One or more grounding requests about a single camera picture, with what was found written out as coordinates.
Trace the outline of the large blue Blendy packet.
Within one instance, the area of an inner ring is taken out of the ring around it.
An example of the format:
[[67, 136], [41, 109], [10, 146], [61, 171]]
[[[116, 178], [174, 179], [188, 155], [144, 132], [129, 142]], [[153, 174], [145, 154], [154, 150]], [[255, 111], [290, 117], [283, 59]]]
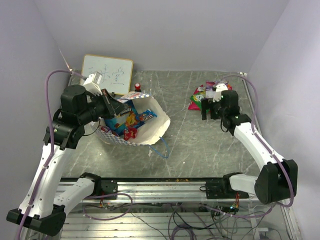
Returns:
[[104, 119], [105, 125], [114, 131], [117, 135], [121, 136], [128, 128], [135, 128], [139, 121], [137, 119], [138, 112], [134, 106], [123, 110], [118, 116], [112, 119]]

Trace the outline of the blue checkered paper bag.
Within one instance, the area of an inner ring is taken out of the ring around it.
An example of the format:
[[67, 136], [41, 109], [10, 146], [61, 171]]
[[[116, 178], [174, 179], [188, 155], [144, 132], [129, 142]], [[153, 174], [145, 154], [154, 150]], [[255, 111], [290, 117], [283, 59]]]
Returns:
[[147, 109], [153, 111], [157, 117], [154, 117], [146, 122], [138, 121], [138, 125], [135, 127], [137, 129], [136, 138], [131, 138], [129, 140], [124, 140], [123, 135], [117, 135], [114, 131], [109, 129], [104, 119], [97, 123], [90, 123], [90, 127], [94, 130], [94, 134], [103, 142], [113, 145], [122, 146], [148, 146], [153, 151], [155, 151], [162, 158], [168, 158], [170, 155], [170, 150], [168, 144], [165, 142], [166, 153], [160, 153], [157, 151], [153, 145], [158, 141], [163, 141], [163, 136], [168, 130], [171, 119], [164, 112], [162, 107], [159, 105], [157, 100], [148, 93], [132, 91], [123, 97], [117, 98], [121, 103], [126, 103], [127, 105], [135, 107], [138, 114], [143, 113]]

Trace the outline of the red pink snack packet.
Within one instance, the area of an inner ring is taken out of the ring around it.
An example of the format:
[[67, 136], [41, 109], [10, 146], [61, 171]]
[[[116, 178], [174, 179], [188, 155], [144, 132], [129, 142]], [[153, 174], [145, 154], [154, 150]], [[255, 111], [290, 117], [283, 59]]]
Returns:
[[[193, 94], [196, 94], [197, 92], [201, 92], [201, 91], [206, 91], [206, 87], [201, 85], [199, 86], [195, 92]], [[200, 111], [201, 110], [201, 103], [200, 104], [196, 104], [193, 101], [190, 102], [190, 105], [188, 107], [189, 110], [197, 110]]]

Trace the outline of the purple snack packet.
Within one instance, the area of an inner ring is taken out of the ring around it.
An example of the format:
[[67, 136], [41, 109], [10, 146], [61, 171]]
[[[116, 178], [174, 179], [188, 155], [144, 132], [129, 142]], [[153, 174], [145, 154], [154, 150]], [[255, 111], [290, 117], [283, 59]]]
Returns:
[[212, 99], [216, 95], [216, 85], [215, 81], [205, 82], [205, 98]]

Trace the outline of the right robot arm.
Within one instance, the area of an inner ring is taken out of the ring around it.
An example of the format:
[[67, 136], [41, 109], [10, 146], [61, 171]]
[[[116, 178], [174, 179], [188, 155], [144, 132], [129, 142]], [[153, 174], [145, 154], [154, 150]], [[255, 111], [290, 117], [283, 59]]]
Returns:
[[220, 186], [221, 194], [231, 198], [237, 192], [244, 192], [255, 195], [265, 205], [289, 200], [285, 207], [290, 207], [297, 194], [297, 163], [277, 153], [258, 132], [250, 117], [240, 112], [236, 91], [223, 90], [216, 96], [219, 97], [217, 100], [201, 100], [202, 119], [206, 120], [210, 115], [211, 119], [220, 120], [220, 125], [242, 143], [259, 168], [258, 176], [240, 172], [225, 175]]

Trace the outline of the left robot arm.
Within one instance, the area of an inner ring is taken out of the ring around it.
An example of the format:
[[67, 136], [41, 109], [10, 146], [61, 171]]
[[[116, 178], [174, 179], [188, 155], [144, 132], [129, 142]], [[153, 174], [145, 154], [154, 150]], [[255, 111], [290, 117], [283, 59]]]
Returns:
[[77, 148], [85, 135], [85, 125], [112, 119], [129, 107], [106, 90], [92, 93], [82, 85], [66, 87], [60, 102], [61, 107], [49, 116], [40, 164], [31, 187], [19, 208], [10, 210], [6, 217], [7, 221], [19, 226], [19, 232], [25, 227], [54, 237], [61, 231], [66, 216], [81, 200], [96, 199], [101, 195], [101, 177], [93, 173], [82, 174], [60, 196], [56, 191], [67, 155]]

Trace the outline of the blue candy packet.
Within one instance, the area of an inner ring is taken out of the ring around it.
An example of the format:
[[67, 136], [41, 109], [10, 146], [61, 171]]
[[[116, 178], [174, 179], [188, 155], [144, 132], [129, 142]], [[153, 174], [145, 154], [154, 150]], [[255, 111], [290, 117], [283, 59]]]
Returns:
[[155, 112], [153, 112], [153, 111], [150, 110], [150, 109], [147, 109], [146, 111], [138, 114], [137, 120], [138, 120], [139, 122], [145, 123], [146, 121], [151, 120], [152, 118], [157, 118], [157, 117], [158, 117], [158, 116], [156, 115]]

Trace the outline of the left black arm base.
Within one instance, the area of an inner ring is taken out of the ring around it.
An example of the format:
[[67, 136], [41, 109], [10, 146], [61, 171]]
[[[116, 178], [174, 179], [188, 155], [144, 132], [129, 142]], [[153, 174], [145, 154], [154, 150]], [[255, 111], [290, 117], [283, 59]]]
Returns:
[[81, 201], [87, 197], [115, 194], [118, 191], [118, 186], [112, 181], [79, 178], [67, 190], [72, 200]]

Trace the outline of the small red candy packet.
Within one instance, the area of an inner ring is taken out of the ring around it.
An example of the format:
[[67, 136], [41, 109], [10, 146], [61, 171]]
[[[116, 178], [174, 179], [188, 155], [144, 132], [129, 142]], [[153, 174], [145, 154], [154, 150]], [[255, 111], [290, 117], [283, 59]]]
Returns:
[[123, 131], [123, 139], [128, 141], [130, 139], [135, 139], [138, 130], [135, 127], [128, 127]]

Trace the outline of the green snack packet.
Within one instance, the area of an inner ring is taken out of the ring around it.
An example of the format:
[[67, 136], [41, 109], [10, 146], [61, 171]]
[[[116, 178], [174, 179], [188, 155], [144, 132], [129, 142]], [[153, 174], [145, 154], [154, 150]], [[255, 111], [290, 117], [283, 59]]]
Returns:
[[197, 93], [194, 93], [190, 100], [193, 101], [195, 104], [200, 104], [203, 99], [206, 98], [206, 92], [205, 91], [199, 91]]

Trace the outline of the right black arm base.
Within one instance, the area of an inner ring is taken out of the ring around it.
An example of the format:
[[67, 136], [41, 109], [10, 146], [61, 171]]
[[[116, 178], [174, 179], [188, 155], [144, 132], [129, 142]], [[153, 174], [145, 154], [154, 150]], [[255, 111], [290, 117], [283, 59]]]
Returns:
[[243, 191], [231, 189], [229, 185], [222, 180], [215, 180], [206, 182], [199, 187], [201, 192], [204, 192], [206, 198], [209, 200], [217, 199], [248, 199], [249, 194]]

